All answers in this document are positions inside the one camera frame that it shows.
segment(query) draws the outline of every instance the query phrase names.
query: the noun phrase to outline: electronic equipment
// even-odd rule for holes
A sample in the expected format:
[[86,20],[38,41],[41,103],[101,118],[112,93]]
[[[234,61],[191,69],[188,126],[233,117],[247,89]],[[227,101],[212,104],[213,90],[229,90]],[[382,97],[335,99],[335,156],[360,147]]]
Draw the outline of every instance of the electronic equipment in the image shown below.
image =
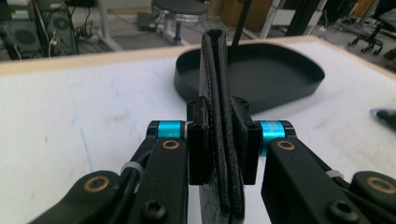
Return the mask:
[[12,60],[31,58],[42,52],[33,21],[12,20],[0,23],[0,32]]
[[65,4],[42,9],[41,15],[49,36],[49,57],[79,54],[73,22]]

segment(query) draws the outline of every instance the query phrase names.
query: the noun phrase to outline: black rod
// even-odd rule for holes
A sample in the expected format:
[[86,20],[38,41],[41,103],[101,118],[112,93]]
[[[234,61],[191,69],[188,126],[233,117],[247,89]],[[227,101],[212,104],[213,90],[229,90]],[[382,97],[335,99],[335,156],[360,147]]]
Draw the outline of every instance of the black rod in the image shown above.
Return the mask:
[[236,26],[235,35],[233,36],[232,47],[236,47],[239,44],[239,39],[241,39],[242,31],[244,30],[245,21],[248,17],[248,10],[250,9],[252,0],[245,0],[244,7],[242,8],[241,16],[239,17],[238,25]]

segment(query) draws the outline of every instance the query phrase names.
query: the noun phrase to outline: white cable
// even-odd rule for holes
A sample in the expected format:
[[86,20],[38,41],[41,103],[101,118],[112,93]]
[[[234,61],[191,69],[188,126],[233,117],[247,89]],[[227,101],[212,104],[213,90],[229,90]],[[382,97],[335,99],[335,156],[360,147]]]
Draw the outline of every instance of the white cable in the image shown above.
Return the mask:
[[335,177],[344,178],[343,174],[341,174],[337,170],[330,170],[330,171],[326,172],[326,174],[329,176],[329,178],[335,178]]

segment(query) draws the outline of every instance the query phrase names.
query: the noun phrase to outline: gray floor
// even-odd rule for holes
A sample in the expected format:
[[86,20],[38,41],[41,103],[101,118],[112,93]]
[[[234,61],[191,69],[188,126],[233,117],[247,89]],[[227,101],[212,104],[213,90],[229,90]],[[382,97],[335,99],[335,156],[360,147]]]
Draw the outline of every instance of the gray floor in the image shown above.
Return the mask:
[[[78,8],[76,16],[73,18],[75,26],[84,24],[86,15],[87,11],[84,8]],[[100,27],[97,9],[94,8],[92,10],[92,14],[88,21],[93,22],[92,32],[95,34],[95,32],[97,32]],[[138,31],[136,16],[115,15],[114,13],[109,14],[109,25],[111,30],[110,35],[125,50],[163,48],[173,46],[171,41],[162,38],[162,36],[158,33]],[[364,26],[360,29],[360,33],[363,32],[370,34],[374,28],[375,27],[373,25]],[[181,36],[191,44],[200,44],[202,32],[207,29],[223,29],[227,32],[227,39],[230,41],[233,40],[235,29],[225,26],[219,18],[209,18],[207,21],[203,21],[201,23],[183,23]],[[268,35],[268,38],[281,37],[283,35],[283,32],[273,29]],[[377,56],[375,56],[372,52],[362,53],[361,49],[365,48],[367,43],[361,41],[356,46],[349,47],[348,43],[357,36],[356,33],[341,31],[340,26],[337,24],[330,25],[325,29],[323,29],[322,26],[317,26],[314,29],[312,35],[318,36],[341,49],[363,58],[368,62],[375,63],[378,66],[385,68],[389,60],[385,59],[383,54],[390,49],[396,48],[395,35],[392,36],[380,33],[378,34],[377,38],[384,42],[384,48],[382,52]],[[242,35],[241,39],[249,39],[249,37]],[[104,48],[100,42],[87,40],[80,40],[79,48],[81,53],[100,53],[103,51],[108,51],[108,49]]]

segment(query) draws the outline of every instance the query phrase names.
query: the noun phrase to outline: hex socket screw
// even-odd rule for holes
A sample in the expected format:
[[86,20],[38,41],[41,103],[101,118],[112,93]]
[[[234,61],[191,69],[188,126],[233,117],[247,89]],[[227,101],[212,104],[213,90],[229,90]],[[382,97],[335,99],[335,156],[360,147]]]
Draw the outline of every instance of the hex socket screw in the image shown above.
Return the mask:
[[166,207],[156,200],[147,201],[141,208],[140,216],[145,223],[163,223],[166,216]]
[[328,208],[330,213],[342,223],[356,223],[360,219],[354,208],[345,201],[334,201]]

